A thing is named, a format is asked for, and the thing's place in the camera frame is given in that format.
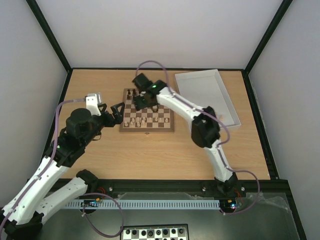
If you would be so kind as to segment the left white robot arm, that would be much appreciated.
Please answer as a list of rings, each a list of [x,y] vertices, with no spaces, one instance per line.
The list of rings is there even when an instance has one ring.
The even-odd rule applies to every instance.
[[[86,104],[73,110],[65,121],[65,128],[55,137],[33,176],[22,190],[3,207],[0,229],[10,240],[33,240],[43,225],[67,203],[81,196],[106,197],[99,190],[99,179],[89,170],[81,170],[71,181],[51,195],[48,192],[84,153],[103,128],[123,122],[125,104]]]

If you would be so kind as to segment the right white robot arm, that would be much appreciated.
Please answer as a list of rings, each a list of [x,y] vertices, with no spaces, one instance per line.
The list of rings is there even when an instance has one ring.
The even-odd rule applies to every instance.
[[[220,127],[223,126],[210,106],[204,108],[185,99],[162,80],[152,82],[143,73],[136,74],[133,84],[141,92],[133,97],[136,110],[162,105],[184,118],[192,141],[207,153],[214,170],[217,190],[229,196],[236,189],[237,176],[222,148]]]

